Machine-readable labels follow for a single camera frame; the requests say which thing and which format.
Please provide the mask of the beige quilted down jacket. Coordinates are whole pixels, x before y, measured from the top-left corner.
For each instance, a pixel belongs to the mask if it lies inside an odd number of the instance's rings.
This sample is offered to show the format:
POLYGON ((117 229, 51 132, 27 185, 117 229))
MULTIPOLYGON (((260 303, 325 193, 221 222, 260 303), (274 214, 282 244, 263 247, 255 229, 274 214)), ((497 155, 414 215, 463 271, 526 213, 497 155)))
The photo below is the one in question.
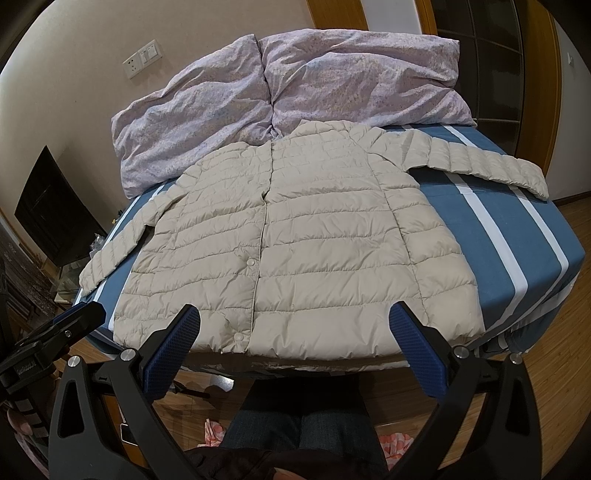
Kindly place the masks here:
POLYGON ((391 357, 391 306, 405 302, 446 339, 484 332, 475 276, 412 170, 428 167, 548 188, 528 161, 411 129, 302 122, 283 139, 206 155, 92 258, 94 291, 136 254, 114 337, 137 347, 185 305, 194 349, 279 361, 391 357))

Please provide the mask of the pink patterned slipper right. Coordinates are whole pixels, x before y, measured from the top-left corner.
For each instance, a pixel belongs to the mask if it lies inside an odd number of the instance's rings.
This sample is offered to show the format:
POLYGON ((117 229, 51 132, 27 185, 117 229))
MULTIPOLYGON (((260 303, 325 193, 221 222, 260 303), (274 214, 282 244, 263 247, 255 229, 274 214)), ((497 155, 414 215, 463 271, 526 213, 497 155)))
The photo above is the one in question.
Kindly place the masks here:
POLYGON ((388 469, 392 470, 401 457, 409 450, 414 442, 414 438, 408 434, 394 432, 391 434, 380 435, 379 441, 386 458, 388 469))

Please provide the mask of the pink patterned slipper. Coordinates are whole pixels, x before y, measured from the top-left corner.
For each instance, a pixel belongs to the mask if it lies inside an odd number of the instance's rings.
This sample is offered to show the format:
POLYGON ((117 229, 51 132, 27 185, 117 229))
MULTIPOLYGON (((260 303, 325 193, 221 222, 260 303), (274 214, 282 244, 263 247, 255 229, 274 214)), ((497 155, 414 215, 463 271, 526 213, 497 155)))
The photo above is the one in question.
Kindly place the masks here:
POLYGON ((224 439, 226 429, 221 423, 211 419, 204 422, 204 442, 197 445, 201 447, 219 447, 224 439))
POLYGON ((401 457, 409 450, 414 442, 414 438, 408 434, 394 432, 391 434, 380 435, 379 441, 386 458, 388 469, 392 470, 401 457))

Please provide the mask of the pink patterned slipper left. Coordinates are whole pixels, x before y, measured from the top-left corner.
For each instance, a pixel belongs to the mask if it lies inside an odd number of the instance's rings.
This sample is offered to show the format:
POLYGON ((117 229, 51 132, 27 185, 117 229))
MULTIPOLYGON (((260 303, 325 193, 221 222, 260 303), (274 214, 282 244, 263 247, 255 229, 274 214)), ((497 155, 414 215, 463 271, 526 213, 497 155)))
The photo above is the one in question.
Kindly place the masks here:
POLYGON ((201 447, 219 447, 224 439, 226 429, 221 423, 211 419, 204 422, 204 442, 197 445, 201 447))

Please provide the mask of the black flat television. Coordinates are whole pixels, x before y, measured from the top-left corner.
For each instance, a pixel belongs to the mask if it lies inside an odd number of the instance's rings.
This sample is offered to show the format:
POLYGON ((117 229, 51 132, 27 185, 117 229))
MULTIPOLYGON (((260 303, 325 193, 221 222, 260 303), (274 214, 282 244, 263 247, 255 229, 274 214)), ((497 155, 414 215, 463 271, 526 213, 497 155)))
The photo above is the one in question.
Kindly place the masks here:
POLYGON ((79 199, 43 148, 20 195, 15 217, 43 254, 58 267, 89 256, 105 230, 79 199))

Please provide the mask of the blue white striped bedsheet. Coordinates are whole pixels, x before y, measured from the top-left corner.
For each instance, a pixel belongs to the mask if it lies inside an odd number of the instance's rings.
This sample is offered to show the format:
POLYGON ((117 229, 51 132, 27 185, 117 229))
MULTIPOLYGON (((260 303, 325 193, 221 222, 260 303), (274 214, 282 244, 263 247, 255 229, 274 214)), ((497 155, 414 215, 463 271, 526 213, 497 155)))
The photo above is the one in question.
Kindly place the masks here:
MULTIPOLYGON (((443 137, 432 137, 479 148, 451 127, 446 129, 443 137)), ((484 332, 472 339, 444 338, 454 344, 465 343, 483 355, 529 349, 545 332, 568 297, 584 259, 582 246, 564 217, 550 201, 549 195, 540 199, 522 187, 428 167, 413 169, 412 176, 454 235, 477 282, 484 332)), ((148 201, 175 182, 155 192, 148 201)), ((105 244, 147 202, 137 210, 129 211, 105 244)), ((107 283, 118 272, 125 273, 113 312, 108 318, 114 341, 123 347, 129 346, 115 339, 114 319, 135 260, 135 253, 128 254, 94 291, 84 293, 81 289, 84 297, 101 298, 106 293, 107 283)), ((287 368, 373 370, 395 368, 402 362, 400 347, 399 353, 391 357, 296 362, 245 354, 200 352, 194 349, 194 343, 188 365, 221 372, 287 368)))

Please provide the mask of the dark trousers legs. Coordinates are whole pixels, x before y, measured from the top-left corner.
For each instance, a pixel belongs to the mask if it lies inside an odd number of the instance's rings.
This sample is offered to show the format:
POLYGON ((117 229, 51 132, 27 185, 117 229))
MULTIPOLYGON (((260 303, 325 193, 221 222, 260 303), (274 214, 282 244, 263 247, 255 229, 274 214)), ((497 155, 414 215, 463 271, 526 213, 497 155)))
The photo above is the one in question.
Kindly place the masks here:
POLYGON ((185 455, 205 479, 383 479, 369 387, 356 374, 256 380, 221 443, 185 455))

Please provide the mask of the dark wooden shelf cabinet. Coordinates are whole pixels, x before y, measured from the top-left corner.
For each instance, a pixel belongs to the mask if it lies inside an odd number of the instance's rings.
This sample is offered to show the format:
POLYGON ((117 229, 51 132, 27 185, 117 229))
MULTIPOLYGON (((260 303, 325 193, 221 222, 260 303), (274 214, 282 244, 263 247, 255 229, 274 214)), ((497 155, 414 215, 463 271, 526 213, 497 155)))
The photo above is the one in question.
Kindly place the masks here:
POLYGON ((511 0, 439 0, 432 3, 438 35, 460 42, 456 90, 477 129, 513 154, 521 131, 524 53, 511 0))

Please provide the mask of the lilac floral duvet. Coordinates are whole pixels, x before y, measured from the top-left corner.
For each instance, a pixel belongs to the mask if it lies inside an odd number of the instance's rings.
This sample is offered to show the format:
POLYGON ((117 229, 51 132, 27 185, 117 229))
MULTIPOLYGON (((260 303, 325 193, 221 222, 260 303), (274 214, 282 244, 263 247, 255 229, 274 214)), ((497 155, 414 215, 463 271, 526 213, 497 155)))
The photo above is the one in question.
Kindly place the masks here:
POLYGON ((350 29, 249 34, 184 67, 111 120, 124 194, 134 198, 225 145, 262 145, 301 121, 474 124, 456 90, 460 45, 350 29))

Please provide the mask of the white wall socket panel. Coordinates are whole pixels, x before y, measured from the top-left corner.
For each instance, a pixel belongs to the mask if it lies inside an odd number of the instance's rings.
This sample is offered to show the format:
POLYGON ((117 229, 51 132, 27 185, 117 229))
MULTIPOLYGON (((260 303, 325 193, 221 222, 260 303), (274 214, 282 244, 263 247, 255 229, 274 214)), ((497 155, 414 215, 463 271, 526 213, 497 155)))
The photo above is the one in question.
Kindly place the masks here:
POLYGON ((162 55, 157 41, 151 40, 122 63, 124 73, 128 79, 132 79, 161 57, 162 55))

